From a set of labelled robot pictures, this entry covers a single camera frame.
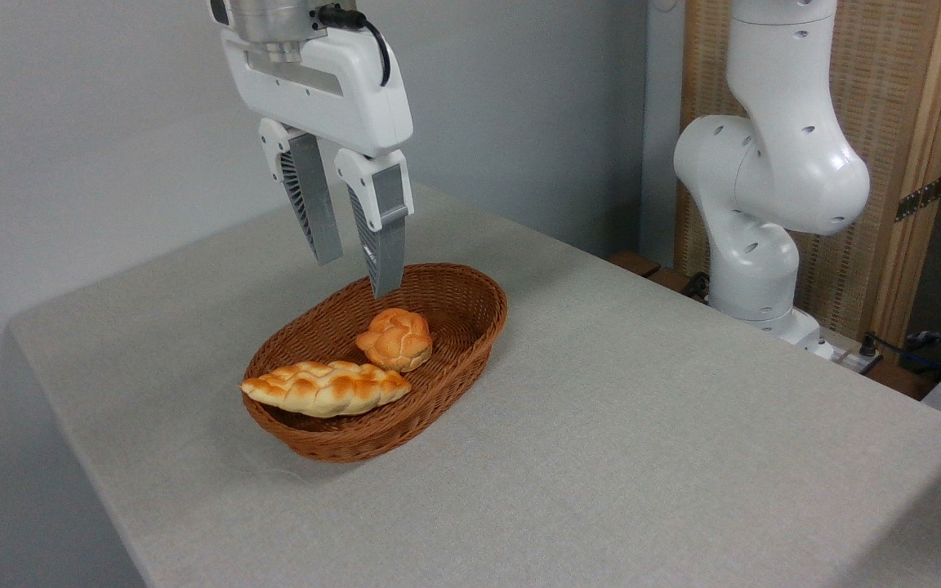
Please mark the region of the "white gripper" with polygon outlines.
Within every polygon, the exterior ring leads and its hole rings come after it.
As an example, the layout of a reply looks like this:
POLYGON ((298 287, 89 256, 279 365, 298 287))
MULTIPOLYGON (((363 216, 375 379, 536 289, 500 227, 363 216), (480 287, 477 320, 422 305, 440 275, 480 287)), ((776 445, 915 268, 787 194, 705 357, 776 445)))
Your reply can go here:
POLYGON ((330 29, 302 45, 300 62, 271 62, 230 29, 221 31, 221 43, 243 101, 268 117, 259 123, 266 161, 317 263, 332 263, 343 250, 314 136, 342 146, 335 164, 350 194, 374 296, 399 289, 414 204, 406 157, 393 149, 412 136, 413 120, 395 57, 382 85, 380 46, 368 31, 330 29))

